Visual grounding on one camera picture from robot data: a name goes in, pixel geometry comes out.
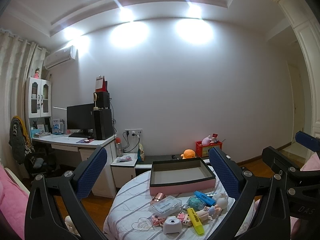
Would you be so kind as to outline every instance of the blue gripper pad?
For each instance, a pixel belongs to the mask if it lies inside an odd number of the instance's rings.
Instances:
[[[93,185],[95,184],[106,163],[107,151],[105,148],[101,148],[77,181],[76,196],[79,200],[81,200],[82,198],[86,198],[89,195]]]
[[[320,151],[320,139],[314,138],[302,131],[296,133],[295,139],[297,143],[300,143],[313,152]]]
[[[239,177],[237,178],[237,176],[233,173],[226,161],[230,162],[231,165],[234,162],[228,160],[225,153],[217,147],[210,149],[209,161],[215,173],[219,177],[223,187],[225,188],[228,196],[238,200],[242,191],[242,183],[239,181]],[[239,174],[242,173],[241,168],[238,165],[233,168],[239,171]]]

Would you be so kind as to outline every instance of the curtain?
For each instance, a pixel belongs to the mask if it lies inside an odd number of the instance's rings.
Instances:
[[[0,159],[16,174],[19,173],[9,146],[10,122],[15,115],[24,119],[25,81],[37,67],[42,69],[45,53],[46,49],[34,42],[0,31]]]

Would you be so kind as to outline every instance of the yellow highlighter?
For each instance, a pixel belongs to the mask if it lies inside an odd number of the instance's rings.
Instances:
[[[204,229],[202,226],[202,223],[200,219],[198,218],[197,214],[195,213],[193,208],[188,208],[188,215],[191,219],[191,222],[193,224],[193,227],[195,228],[195,231],[197,232],[198,235],[203,235],[204,234]]]

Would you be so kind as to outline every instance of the black speaker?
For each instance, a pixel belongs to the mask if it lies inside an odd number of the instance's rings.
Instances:
[[[105,140],[113,135],[111,109],[93,111],[93,137],[96,140]]]
[[[108,92],[95,92],[97,94],[97,107],[98,108],[110,108],[110,94]]]

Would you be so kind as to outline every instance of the pink box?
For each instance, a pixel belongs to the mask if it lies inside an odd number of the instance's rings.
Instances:
[[[193,192],[214,188],[216,176],[201,158],[152,163],[150,195]]]

